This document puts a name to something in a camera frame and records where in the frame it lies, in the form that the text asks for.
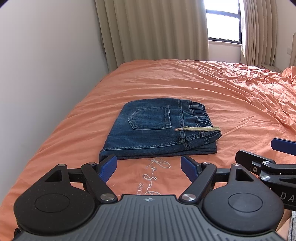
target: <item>orange bedsheet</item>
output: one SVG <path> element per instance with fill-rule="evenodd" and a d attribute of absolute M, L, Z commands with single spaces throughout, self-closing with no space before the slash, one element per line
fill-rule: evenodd
<path fill-rule="evenodd" d="M 210 61 L 141 60 L 121 65 L 76 105 L 28 162 L 0 207 L 0 240 L 13 238 L 16 198 L 56 164 L 78 168 L 97 162 L 121 108 L 132 100 L 169 97 L 203 103 L 222 137 L 217 141 L 218 153 L 193 156 L 198 162 L 230 167 L 235 153 L 244 149 L 277 163 L 295 163 L 295 157 L 270 147 L 274 137 L 296 139 L 296 81 L 292 75 L 291 69 L 282 77 L 256 67 Z M 108 181 L 118 196 L 179 196 L 189 184 L 179 157 L 118 161 Z"/>

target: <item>logo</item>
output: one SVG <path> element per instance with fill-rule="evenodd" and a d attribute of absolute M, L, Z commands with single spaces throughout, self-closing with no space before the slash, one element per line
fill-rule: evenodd
<path fill-rule="evenodd" d="M 287 197 L 287 194 L 286 194 L 285 192 L 282 192 L 282 193 L 281 193 L 281 197 L 280 197 L 280 199 L 281 199 L 281 200 L 285 200 L 286 197 Z M 288 201 L 292 201 L 292 202 L 294 202 L 294 194 L 289 198 Z"/>
<path fill-rule="evenodd" d="M 153 201 L 154 199 L 151 198 L 151 197 L 147 197 L 147 198 L 145 198 L 144 200 L 147 201 L 147 202 L 151 202 L 151 201 Z"/>

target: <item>window frame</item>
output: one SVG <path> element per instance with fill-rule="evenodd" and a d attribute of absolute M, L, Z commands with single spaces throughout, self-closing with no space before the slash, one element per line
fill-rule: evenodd
<path fill-rule="evenodd" d="M 237 6 L 238 6 L 238 13 L 231 13 L 231 12 L 224 12 L 224 11 L 210 10 L 210 9 L 206 9 L 206 12 L 210 13 L 210 14 L 238 18 L 239 19 L 239 41 L 230 40 L 230 39 L 209 38 L 210 41 L 220 41 L 220 42 L 242 44 L 242 17 L 241 17 L 239 0 L 237 0 Z"/>

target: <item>white cursive embroidery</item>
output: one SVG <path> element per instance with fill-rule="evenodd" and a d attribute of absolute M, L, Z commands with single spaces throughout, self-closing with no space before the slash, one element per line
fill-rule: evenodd
<path fill-rule="evenodd" d="M 156 164 L 160 165 L 162 168 L 165 168 L 165 169 L 170 168 L 170 164 L 167 161 L 162 160 L 160 158 L 159 158 L 159 161 L 155 160 L 154 158 L 153 159 L 150 159 L 150 161 L 152 161 L 152 162 L 151 162 L 150 165 L 148 165 L 146 167 L 146 169 L 149 166 L 151 166 L 153 163 L 156 163 Z M 159 192 L 155 192 L 155 191 L 150 191 L 149 190 L 150 188 L 152 188 L 152 180 L 157 180 L 157 177 L 154 176 L 154 172 L 156 171 L 156 167 L 151 166 L 151 169 L 152 169 L 152 177 L 150 177 L 148 174 L 144 174 L 143 175 L 143 177 L 144 177 L 145 180 L 150 181 L 150 184 L 148 185 L 148 188 L 147 188 L 147 192 L 145 192 L 144 195 L 146 195 L 146 194 L 149 194 L 149 195 L 161 195 Z"/>

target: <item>round black disc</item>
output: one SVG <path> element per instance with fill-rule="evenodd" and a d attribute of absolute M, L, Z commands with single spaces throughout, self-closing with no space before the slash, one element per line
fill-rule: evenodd
<path fill-rule="evenodd" d="M 228 183 L 211 191 L 204 198 L 204 214 L 230 232 L 258 234 L 276 229 L 284 212 L 282 201 L 263 183 L 251 183 Z"/>
<path fill-rule="evenodd" d="M 64 185 L 33 186 L 20 196 L 14 213 L 20 228 L 38 235 L 57 235 L 79 227 L 93 214 L 95 203 L 87 192 Z"/>

